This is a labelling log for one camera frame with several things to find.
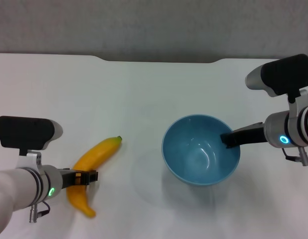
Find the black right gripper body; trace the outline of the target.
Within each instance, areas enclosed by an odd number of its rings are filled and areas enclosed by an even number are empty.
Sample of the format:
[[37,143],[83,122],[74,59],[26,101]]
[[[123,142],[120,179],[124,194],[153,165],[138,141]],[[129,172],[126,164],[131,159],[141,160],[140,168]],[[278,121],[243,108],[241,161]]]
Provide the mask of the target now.
[[234,146],[266,142],[264,123],[258,122],[232,132]]

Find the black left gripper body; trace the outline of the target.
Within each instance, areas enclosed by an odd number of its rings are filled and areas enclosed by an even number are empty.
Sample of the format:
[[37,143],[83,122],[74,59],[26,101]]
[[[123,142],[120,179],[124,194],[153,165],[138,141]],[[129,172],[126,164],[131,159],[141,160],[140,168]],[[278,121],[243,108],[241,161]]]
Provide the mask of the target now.
[[60,169],[59,173],[62,176],[62,189],[75,185],[76,173],[77,173],[75,170],[65,168],[65,169]]

